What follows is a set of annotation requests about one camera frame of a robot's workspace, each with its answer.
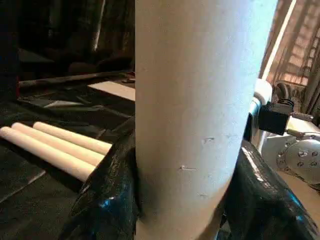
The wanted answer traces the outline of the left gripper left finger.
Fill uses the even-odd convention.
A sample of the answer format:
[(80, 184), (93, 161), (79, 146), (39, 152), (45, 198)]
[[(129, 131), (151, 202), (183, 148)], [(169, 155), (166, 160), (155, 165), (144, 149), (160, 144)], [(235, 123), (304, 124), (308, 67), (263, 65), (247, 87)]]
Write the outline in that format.
[(83, 184), (61, 240), (132, 240), (140, 213), (135, 132), (121, 136)]

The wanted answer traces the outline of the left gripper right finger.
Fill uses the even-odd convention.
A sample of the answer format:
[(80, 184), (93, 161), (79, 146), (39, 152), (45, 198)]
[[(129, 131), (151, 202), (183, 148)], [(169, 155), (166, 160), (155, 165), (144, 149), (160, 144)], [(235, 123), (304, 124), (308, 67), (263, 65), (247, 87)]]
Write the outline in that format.
[(300, 200), (246, 140), (241, 142), (224, 209), (235, 240), (320, 238)]

